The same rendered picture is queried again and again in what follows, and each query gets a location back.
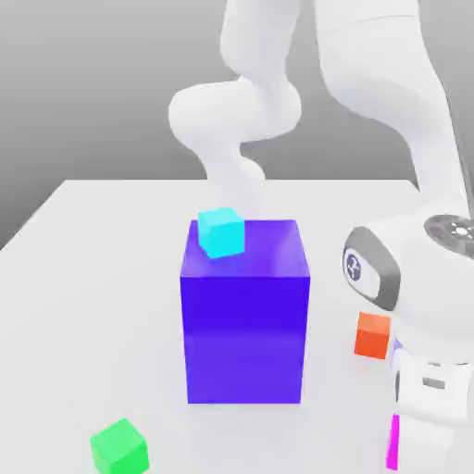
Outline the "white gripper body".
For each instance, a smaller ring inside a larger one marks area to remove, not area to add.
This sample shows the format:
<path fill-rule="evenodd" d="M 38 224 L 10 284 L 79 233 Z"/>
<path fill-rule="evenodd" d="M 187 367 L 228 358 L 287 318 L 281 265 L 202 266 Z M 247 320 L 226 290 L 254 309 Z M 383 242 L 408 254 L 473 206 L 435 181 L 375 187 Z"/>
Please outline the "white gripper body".
<path fill-rule="evenodd" d="M 421 406 L 398 402 L 398 473 L 447 474 L 455 441 L 455 410 L 447 403 Z"/>

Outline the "small magenta cube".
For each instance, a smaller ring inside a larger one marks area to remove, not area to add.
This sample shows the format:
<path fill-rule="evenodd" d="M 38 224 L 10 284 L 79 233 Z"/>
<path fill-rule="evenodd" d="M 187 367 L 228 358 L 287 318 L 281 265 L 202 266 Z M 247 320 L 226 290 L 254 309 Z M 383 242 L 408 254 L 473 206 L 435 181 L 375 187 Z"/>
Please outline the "small magenta cube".
<path fill-rule="evenodd" d="M 385 467 L 392 471 L 398 470 L 399 430 L 400 416 L 394 413 L 392 417 L 390 437 L 385 457 Z"/>

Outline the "small orange cube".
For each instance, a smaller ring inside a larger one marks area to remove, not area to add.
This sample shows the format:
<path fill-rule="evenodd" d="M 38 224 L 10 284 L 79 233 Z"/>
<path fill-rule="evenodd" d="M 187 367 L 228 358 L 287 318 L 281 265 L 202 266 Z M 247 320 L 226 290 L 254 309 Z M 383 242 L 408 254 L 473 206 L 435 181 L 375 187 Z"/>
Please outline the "small orange cube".
<path fill-rule="evenodd" d="M 384 359 L 388 351 L 390 333 L 389 317 L 360 312 L 355 335 L 355 354 Z"/>

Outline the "small cyan cube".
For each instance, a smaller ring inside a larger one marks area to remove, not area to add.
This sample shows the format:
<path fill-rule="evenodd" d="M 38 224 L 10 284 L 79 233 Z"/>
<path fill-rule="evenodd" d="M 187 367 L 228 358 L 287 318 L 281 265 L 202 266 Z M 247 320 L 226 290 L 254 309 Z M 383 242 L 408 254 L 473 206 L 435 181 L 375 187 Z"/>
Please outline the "small cyan cube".
<path fill-rule="evenodd" d="M 230 207 L 198 213 L 198 242 L 211 259 L 244 251 L 244 219 Z"/>

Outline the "small green cube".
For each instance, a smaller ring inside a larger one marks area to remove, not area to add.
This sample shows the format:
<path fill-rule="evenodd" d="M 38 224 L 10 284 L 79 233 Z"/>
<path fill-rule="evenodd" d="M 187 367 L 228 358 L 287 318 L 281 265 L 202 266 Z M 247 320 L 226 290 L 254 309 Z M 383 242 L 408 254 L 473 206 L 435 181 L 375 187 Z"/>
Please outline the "small green cube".
<path fill-rule="evenodd" d="M 90 447 L 99 474 L 144 474 L 150 468 L 146 440 L 126 418 L 92 436 Z"/>

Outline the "large blue box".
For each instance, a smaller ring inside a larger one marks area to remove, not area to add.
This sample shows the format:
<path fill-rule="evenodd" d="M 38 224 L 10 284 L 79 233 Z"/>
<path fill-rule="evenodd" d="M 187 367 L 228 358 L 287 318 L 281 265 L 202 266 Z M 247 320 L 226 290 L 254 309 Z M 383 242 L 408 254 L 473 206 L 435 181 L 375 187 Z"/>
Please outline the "large blue box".
<path fill-rule="evenodd" d="M 310 271 L 295 221 L 249 220 L 244 252 L 218 259 L 192 222 L 180 284 L 189 403 L 300 403 Z"/>

